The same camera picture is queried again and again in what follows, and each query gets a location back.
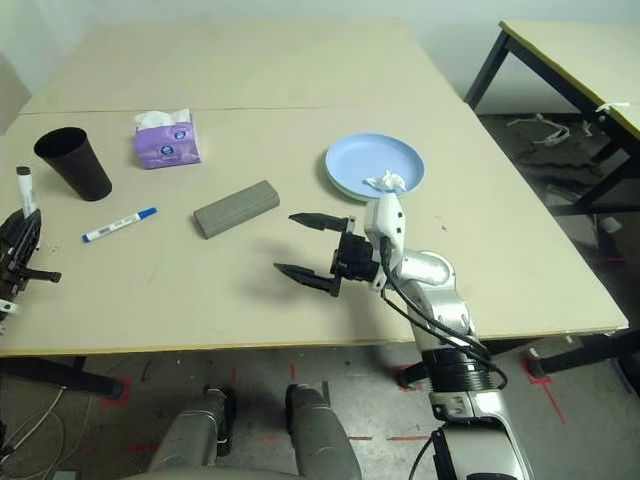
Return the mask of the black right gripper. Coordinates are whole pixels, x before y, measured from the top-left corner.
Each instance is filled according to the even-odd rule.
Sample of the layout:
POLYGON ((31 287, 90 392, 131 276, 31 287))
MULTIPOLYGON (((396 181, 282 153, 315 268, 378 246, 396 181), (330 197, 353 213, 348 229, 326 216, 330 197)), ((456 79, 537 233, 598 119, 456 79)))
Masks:
POLYGON ((293 281, 337 297, 343 279, 364 281, 380 289, 384 281, 379 276, 380 262, 373 260, 373 246, 365 237, 354 235, 354 217, 335 217, 323 213, 296 213, 289 219, 315 230, 342 233, 334 251, 330 276, 297 265, 274 263, 273 266, 293 281))

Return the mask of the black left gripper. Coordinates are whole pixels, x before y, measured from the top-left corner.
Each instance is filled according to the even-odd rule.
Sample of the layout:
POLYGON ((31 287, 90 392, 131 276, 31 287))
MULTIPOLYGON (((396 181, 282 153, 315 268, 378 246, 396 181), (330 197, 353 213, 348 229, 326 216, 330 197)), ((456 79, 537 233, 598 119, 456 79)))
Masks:
POLYGON ((15 302, 18 293, 24 291, 31 280, 59 283, 60 272, 34 270, 27 267, 38 249, 42 228, 41 210, 36 209, 24 220, 22 212, 12 213, 1 225, 1 319, 15 314, 20 307, 15 302), (25 226, 23 254, 12 249, 18 243, 25 226))

